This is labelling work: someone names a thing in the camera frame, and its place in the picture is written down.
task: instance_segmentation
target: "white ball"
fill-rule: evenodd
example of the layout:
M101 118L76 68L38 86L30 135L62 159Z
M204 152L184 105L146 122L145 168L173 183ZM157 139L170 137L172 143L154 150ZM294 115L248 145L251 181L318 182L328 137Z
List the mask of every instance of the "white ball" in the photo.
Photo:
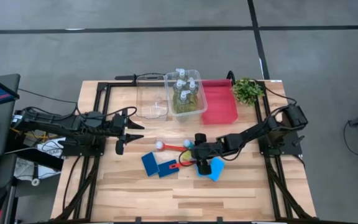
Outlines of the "white ball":
M155 143L155 148L158 150L161 150L164 148L164 143L162 143L162 141L158 141Z
M191 141L189 139L186 139L184 142L183 142L183 146L185 147L190 147L192 145Z

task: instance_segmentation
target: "wooden tabletop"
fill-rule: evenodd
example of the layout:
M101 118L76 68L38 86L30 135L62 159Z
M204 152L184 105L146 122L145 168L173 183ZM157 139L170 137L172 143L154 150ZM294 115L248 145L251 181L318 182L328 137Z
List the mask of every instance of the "wooden tabletop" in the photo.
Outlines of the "wooden tabletop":
M92 111L97 83L83 82L78 100L80 111ZM272 91L285 94L282 82L265 83ZM113 88L108 112L135 106L136 94L136 87ZM287 104L286 99L270 93L267 96L271 110ZM105 154L100 160L91 221L134 222L135 217L142 217L142 221L160 222L214 221L216 217L223 217L225 221L274 220L264 158L259 154L257 141L248 143L236 160L225 161L217 182L198 177L194 166L181 168L176 174L162 179L157 175L147 177L143 167L141 157L155 150L157 140L181 146L184 139L194 139L195 133L205 133L208 141L213 142L218 136L239 133L257 124L254 107L237 104L237 111L238 120L225 125L202 125L200 120L179 124L169 115L165 122L143 123L137 116L132 116L131 119L143 125L145 130L127 129L127 133L143 134L145 137L125 146L122 156L115 153L116 138L108 138ZM178 153L157 152L155 156L158 162L164 162L177 159ZM70 157L63 164L52 218L62 212L63 194L75 159ZM315 216L303 165L293 156L282 156L282 161L289 191L306 212ZM73 172L66 205L78 189L81 166L82 158ZM284 217L282 195L278 189L277 192ZM83 197L80 217L85 216L87 196L88 192Z

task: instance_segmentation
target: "plastic bin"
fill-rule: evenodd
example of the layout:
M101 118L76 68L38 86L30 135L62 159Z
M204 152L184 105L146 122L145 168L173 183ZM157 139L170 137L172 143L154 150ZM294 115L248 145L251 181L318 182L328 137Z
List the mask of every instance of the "plastic bin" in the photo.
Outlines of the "plastic bin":
M136 85L136 116L142 118L142 122L166 121L168 103L163 75L139 76Z
M180 79L179 78L179 72L171 72L166 75L164 75L165 80L165 90L167 95L167 101L168 101L168 107L170 114L176 118L177 121L183 123L186 121L199 121L200 116L203 112L207 110L207 102L204 94L203 84L201 83L201 77L198 71L196 70L185 70L185 74L188 77L188 79L192 78L195 81L196 86L198 86L198 92L197 92L197 105L196 108L192 111L187 111L185 113L178 113L175 111L173 106L173 95L174 90L173 86L176 84L176 82Z

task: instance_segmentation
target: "bottle cap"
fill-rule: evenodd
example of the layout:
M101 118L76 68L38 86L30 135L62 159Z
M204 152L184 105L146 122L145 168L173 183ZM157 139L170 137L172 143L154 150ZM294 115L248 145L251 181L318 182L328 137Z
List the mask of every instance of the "bottle cap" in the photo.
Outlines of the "bottle cap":
M181 100L185 100L185 99L186 99L186 96L187 96L186 93L181 93L180 99L181 99Z
M183 86L183 83L181 82L181 80L178 80L177 81L177 87L178 88L181 88Z
M196 88L196 84L194 83L194 81L190 82L189 88L190 88L191 90L194 90L194 89Z
M191 147L192 145L193 145L193 143L189 139L186 139L183 142L183 146L185 146L185 147Z
M185 70L184 70L183 68L177 68L176 71L179 72L179 77L180 77L180 78L184 78L184 77L185 77L186 72L185 72Z
M185 90L180 93L180 99L185 100L187 97L187 94L190 93L190 90Z

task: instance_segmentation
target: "blue sponge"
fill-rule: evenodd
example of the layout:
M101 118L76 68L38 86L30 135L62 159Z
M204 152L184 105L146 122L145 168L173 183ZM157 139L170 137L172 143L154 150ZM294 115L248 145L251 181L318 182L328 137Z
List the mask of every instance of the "blue sponge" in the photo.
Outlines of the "blue sponge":
M218 181L219 179L219 176L221 175L221 172L223 170L223 167L224 167L224 162L220 159L218 159L217 157L214 157L211 161L211 170L212 170L212 173L210 175L207 175L207 177L211 178L213 181ZM197 175L199 177L204 177L205 175L201 175L199 172L198 172L198 169L196 167L196 170L197 170Z
M160 171L152 152L142 156L142 162L148 176L154 175Z
M158 165L158 169L160 170L158 172L158 176L161 178L161 177L165 177L165 176L171 175L173 173L179 172L179 168L169 169L169 165L172 165L175 163L177 163L176 160L171 160L171 161L164 162L163 164Z

